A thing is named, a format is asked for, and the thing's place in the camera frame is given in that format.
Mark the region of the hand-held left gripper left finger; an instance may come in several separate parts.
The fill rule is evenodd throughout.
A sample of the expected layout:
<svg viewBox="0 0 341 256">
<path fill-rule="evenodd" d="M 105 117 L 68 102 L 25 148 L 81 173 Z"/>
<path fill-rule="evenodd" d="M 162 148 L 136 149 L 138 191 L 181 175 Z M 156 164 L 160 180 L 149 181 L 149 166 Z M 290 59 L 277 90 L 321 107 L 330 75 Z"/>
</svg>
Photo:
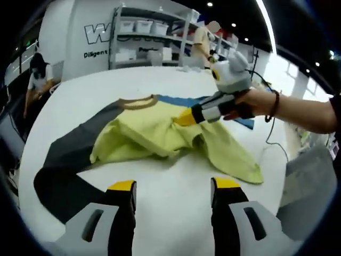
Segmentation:
<svg viewBox="0 0 341 256">
<path fill-rule="evenodd" d="M 136 189 L 134 180 L 118 181 L 74 215 L 57 240 L 59 255 L 132 255 Z"/>
</svg>

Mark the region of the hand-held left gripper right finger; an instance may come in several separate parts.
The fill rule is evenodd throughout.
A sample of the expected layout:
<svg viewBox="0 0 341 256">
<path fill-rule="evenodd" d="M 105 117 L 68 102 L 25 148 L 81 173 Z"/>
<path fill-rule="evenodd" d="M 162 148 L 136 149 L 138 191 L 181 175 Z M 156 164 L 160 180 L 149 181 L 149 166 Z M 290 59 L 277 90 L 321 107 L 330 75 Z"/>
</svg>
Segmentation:
<svg viewBox="0 0 341 256">
<path fill-rule="evenodd" d="M 211 207 L 215 255 L 282 255 L 279 219 L 237 182 L 212 177 Z"/>
</svg>

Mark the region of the person's right hand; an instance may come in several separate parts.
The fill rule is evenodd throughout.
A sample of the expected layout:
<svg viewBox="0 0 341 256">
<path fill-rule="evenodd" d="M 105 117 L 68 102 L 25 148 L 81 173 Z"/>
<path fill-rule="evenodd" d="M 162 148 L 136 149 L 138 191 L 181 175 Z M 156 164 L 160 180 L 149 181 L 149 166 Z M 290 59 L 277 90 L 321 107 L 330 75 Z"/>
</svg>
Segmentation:
<svg viewBox="0 0 341 256">
<path fill-rule="evenodd" d="M 255 117 L 257 104 L 252 99 L 253 92 L 253 89 L 249 89 L 238 94 L 232 109 L 224 115 L 223 119 L 229 121 L 237 118 L 249 119 Z"/>
</svg>

